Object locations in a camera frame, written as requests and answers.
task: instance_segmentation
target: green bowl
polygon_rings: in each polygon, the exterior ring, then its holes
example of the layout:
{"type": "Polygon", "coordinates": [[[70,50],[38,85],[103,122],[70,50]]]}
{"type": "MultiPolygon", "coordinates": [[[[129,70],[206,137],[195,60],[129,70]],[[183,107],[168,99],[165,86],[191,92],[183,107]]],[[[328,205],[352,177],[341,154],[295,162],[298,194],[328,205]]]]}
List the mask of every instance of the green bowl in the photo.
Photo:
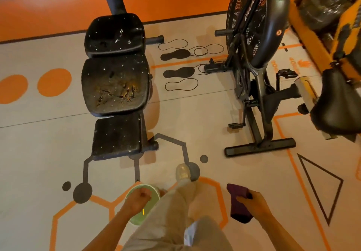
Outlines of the green bowl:
{"type": "Polygon", "coordinates": [[[130,223],[133,225],[141,225],[143,223],[143,221],[145,220],[145,218],[147,217],[148,213],[150,212],[150,210],[154,207],[154,205],[157,203],[157,201],[159,201],[160,199],[160,193],[159,193],[159,189],[157,189],[154,186],[151,185],[146,185],[146,184],[141,184],[141,185],[137,185],[134,186],[126,195],[125,199],[128,198],[128,195],[130,193],[132,193],[134,191],[134,189],[137,188],[147,188],[150,189],[152,192],[152,198],[151,200],[145,205],[145,207],[143,208],[143,210],[141,212],[139,212],[137,215],[135,215],[134,217],[132,217],[130,219],[130,223]]]}

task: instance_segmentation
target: beige pants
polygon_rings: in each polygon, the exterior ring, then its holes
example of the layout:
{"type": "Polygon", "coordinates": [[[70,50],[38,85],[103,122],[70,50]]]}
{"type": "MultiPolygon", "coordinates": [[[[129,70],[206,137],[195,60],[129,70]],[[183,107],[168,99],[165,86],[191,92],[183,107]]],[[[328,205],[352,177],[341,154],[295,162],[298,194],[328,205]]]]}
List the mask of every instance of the beige pants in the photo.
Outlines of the beige pants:
{"type": "Polygon", "coordinates": [[[232,251],[226,236],[210,217],[202,217],[192,224],[193,235],[187,236],[192,246],[184,245],[188,209],[195,192],[194,182],[181,180],[156,203],[122,251],[232,251]]]}

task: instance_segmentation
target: left hand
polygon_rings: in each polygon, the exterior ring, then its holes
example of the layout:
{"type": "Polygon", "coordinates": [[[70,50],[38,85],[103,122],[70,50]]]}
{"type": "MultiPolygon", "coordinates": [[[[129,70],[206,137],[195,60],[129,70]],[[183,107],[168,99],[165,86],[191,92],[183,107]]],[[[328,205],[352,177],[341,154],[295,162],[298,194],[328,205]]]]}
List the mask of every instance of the left hand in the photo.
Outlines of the left hand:
{"type": "Polygon", "coordinates": [[[136,188],[125,200],[122,209],[129,214],[129,217],[133,217],[142,211],[145,205],[151,200],[151,195],[152,192],[150,189],[144,187],[136,188]]]}

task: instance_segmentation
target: orange wall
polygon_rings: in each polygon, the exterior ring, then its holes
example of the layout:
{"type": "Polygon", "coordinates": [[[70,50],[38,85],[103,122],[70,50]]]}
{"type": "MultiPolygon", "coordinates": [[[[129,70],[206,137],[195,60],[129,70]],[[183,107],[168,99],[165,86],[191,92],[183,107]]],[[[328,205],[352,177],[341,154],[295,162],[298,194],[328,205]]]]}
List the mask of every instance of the orange wall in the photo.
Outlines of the orange wall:
{"type": "MultiPolygon", "coordinates": [[[[226,11],[229,0],[124,0],[143,22],[226,11]]],[[[0,42],[85,30],[106,0],[0,0],[0,42]]]]}

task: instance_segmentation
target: black triangle outline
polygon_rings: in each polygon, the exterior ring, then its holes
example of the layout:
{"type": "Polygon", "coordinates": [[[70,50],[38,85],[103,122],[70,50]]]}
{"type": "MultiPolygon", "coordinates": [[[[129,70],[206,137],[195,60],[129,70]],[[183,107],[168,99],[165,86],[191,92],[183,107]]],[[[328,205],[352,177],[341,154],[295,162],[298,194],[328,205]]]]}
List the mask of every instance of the black triangle outline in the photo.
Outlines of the black triangle outline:
{"type": "Polygon", "coordinates": [[[330,171],[324,169],[323,167],[319,166],[318,164],[315,164],[314,162],[310,161],[309,159],[305,158],[304,156],[302,156],[302,155],[300,155],[300,154],[298,154],[298,153],[297,153],[297,155],[298,155],[298,158],[300,159],[300,162],[301,162],[301,165],[302,165],[302,167],[303,167],[303,170],[304,170],[305,173],[306,173],[306,176],[307,176],[308,182],[309,182],[310,185],[311,185],[312,191],[313,191],[313,193],[314,193],[315,196],[316,196],[318,205],[319,205],[319,207],[320,207],[320,209],[321,209],[321,211],[322,211],[322,213],[323,213],[323,216],[325,217],[325,220],[326,220],[326,222],[327,222],[327,225],[330,226],[331,219],[332,219],[332,216],[333,216],[333,214],[334,214],[334,211],[335,211],[335,208],[336,208],[336,204],[337,204],[337,200],[338,200],[338,198],[339,198],[339,196],[340,196],[340,192],[341,192],[341,188],[342,188],[342,185],[343,185],[343,181],[344,181],[344,180],[341,179],[339,176],[331,173],[330,171]],[[314,165],[315,167],[318,167],[319,169],[321,169],[322,171],[326,172],[327,174],[329,174],[329,175],[333,176],[334,178],[340,180],[340,184],[339,184],[339,187],[338,187],[338,189],[337,189],[336,196],[335,196],[335,198],[334,198],[334,202],[333,202],[333,204],[332,204],[330,214],[329,214],[328,216],[327,216],[327,214],[326,214],[326,212],[325,212],[325,210],[324,210],[324,208],[323,208],[323,206],[322,206],[322,203],[321,203],[320,199],[318,198],[318,194],[317,194],[316,189],[315,189],[315,187],[314,187],[314,185],[313,185],[313,183],[312,183],[312,181],[311,181],[310,175],[309,175],[308,172],[307,172],[307,169],[306,169],[306,167],[305,167],[305,164],[303,163],[303,160],[309,162],[310,164],[314,165]]]}

